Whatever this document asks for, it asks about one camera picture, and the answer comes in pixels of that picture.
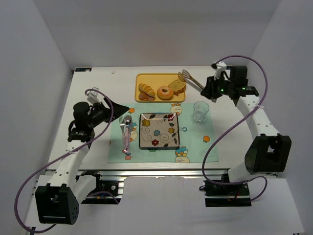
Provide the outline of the metal serving tongs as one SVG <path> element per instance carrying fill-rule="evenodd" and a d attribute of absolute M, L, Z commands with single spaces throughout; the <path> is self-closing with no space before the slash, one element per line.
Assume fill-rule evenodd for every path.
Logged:
<path fill-rule="evenodd" d="M 187 70 L 182 70 L 182 72 L 178 72 L 178 78 L 183 81 L 186 82 L 187 80 L 192 81 L 196 86 L 198 86 L 201 90 L 204 89 L 204 86 L 198 82 L 196 79 L 194 79 L 191 74 L 187 71 Z"/>

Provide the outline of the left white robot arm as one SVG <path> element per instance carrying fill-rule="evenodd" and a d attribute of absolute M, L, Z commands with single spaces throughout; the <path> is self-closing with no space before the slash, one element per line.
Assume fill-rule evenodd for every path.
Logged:
<path fill-rule="evenodd" d="M 60 161 L 48 183 L 37 187 L 35 192 L 40 223 L 73 225 L 78 218 L 80 204 L 96 189 L 95 176 L 77 176 L 95 137 L 94 128 L 103 122 L 116 120 L 129 110 L 127 106 L 111 100 L 105 103 L 108 107 L 98 99 L 92 105 L 78 102 L 73 106 L 74 120 L 68 127 L 67 156 Z"/>

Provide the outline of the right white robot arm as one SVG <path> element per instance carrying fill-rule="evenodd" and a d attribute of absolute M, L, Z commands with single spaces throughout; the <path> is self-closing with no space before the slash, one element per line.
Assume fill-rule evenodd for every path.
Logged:
<path fill-rule="evenodd" d="M 207 78 L 201 95 L 216 101 L 228 96 L 244 116 L 238 123 L 246 122 L 252 136 L 252 144 L 244 161 L 230 168 L 220 181 L 208 179 L 216 185 L 232 186 L 245 184 L 261 174 L 283 172 L 291 150 L 289 136 L 281 135 L 267 117 L 257 89 L 248 85 L 246 66 L 212 65 L 215 75 Z"/>

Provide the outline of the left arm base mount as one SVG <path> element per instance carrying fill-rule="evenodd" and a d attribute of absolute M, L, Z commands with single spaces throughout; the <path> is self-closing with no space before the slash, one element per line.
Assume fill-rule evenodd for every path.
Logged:
<path fill-rule="evenodd" d="M 82 204 L 90 205 L 118 205 L 124 188 L 124 179 L 119 176 L 107 176 L 100 171 L 83 171 L 79 176 L 92 176 L 95 179 L 96 187 L 93 189 Z"/>

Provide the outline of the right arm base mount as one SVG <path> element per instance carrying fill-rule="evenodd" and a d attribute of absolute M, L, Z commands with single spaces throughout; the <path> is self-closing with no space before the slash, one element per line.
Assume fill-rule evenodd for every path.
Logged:
<path fill-rule="evenodd" d="M 200 186 L 199 190 L 204 192 L 207 208 L 251 207 L 247 184 L 226 186 L 204 181 L 204 185 Z"/>

